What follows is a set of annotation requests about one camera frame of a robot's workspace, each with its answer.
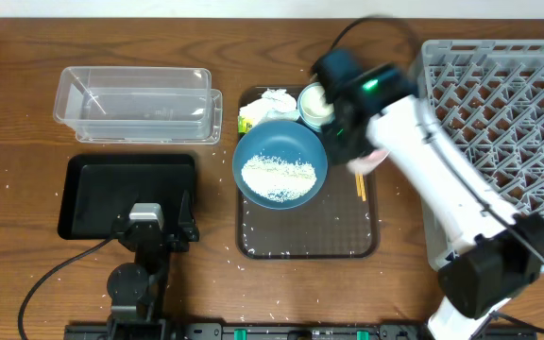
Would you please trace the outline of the pink plastic cup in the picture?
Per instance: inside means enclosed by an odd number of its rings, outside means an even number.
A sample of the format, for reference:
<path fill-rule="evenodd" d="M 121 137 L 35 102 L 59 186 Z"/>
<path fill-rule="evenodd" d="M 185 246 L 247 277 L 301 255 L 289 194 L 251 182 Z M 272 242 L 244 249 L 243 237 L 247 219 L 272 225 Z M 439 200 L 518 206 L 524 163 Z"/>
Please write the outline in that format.
<path fill-rule="evenodd" d="M 377 149 L 368 156 L 356 158 L 347 163 L 348 170 L 355 175 L 367 175 L 375 170 L 389 155 L 384 149 Z"/>

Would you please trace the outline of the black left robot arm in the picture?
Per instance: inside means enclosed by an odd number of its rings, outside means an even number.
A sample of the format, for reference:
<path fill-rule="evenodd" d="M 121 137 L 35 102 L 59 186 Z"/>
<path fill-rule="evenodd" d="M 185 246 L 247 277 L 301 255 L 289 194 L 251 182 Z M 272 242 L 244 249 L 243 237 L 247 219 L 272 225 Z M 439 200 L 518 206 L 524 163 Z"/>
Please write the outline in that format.
<path fill-rule="evenodd" d="M 199 240 L 187 191 L 171 221 L 164 221 L 158 203 L 131 203 L 117 215 L 111 237 L 134 254 L 131 263 L 117 266 L 109 275 L 110 318 L 105 339 L 175 339 L 181 328 L 163 317 L 170 255 L 189 250 Z"/>

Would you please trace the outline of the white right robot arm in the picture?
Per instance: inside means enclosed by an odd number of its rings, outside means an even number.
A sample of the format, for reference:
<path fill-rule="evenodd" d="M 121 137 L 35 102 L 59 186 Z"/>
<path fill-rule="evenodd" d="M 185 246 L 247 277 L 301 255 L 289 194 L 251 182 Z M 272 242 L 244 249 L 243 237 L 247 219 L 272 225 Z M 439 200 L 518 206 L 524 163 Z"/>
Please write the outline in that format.
<path fill-rule="evenodd" d="M 312 68 L 334 108 L 322 128 L 339 162 L 387 152 L 443 228 L 456 259 L 438 269 L 444 294 L 429 318 L 434 339 L 472 339 L 534 283 L 544 266 L 544 218 L 504 200 L 438 125 L 415 83 L 393 65 L 366 71 L 353 60 Z"/>

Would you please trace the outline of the orange chopstick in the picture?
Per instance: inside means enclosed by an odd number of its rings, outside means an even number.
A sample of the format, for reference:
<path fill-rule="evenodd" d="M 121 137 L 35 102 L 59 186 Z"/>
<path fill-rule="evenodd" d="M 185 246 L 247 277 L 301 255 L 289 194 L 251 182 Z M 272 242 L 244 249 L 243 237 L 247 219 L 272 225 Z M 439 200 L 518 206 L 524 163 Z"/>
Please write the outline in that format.
<path fill-rule="evenodd" d="M 361 199 L 366 202 L 366 185 L 365 185 L 365 180 L 364 180 L 364 176 L 362 174 L 361 175 L 361 189 L 362 189 L 362 197 Z"/>
<path fill-rule="evenodd" d="M 355 183 L 356 183 L 357 196 L 362 197 L 361 175 L 360 174 L 355 174 Z"/>

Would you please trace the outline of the dark blue plate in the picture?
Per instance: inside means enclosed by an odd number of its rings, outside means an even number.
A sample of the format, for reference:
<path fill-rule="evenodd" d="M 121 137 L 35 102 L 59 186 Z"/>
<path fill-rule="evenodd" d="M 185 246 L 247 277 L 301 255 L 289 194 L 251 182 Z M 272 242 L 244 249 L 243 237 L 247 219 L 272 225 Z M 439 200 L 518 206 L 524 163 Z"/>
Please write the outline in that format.
<path fill-rule="evenodd" d="M 243 167 L 255 156 L 309 163 L 315 173 L 313 188 L 303 196 L 285 202 L 264 198 L 247 185 L 241 174 Z M 304 204 L 318 193 L 327 176 L 328 160 L 322 143 L 308 128 L 291 121 L 271 121 L 252 128 L 240 139 L 233 154 L 232 172 L 243 196 L 267 209 L 288 210 Z"/>

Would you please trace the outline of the white plastic cup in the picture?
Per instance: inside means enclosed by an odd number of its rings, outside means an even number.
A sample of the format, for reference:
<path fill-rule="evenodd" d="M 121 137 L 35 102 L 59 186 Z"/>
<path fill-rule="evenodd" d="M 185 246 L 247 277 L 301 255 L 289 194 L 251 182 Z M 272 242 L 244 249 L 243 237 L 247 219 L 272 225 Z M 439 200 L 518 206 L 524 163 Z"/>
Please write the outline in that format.
<path fill-rule="evenodd" d="M 333 106 L 326 102 L 325 91 L 321 85 L 312 84 L 301 94 L 301 107 L 313 117 L 326 117 L 333 114 Z"/>

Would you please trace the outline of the light blue bowl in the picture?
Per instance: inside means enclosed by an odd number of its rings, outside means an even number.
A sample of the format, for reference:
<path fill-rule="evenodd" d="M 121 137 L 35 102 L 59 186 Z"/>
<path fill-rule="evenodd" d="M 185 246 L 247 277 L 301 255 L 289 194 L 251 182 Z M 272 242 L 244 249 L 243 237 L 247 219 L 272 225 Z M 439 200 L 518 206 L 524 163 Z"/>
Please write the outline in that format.
<path fill-rule="evenodd" d="M 307 113 L 304 112 L 303 108 L 301 107 L 301 94 L 304 92 L 304 90 L 300 93 L 299 97 L 298 97 L 298 100 L 297 100 L 297 109 L 299 111 L 299 114 L 301 116 L 301 119 L 304 121 L 304 123 L 310 127 L 311 129 L 313 129 L 314 131 L 317 131 L 319 132 L 321 130 L 321 128 L 325 125 L 327 125 L 328 123 L 330 123 L 333 119 L 334 119 L 334 107 L 333 107 L 333 114 L 329 115 L 329 116 L 326 116 L 326 117 L 313 117 L 311 115 L 308 115 Z"/>

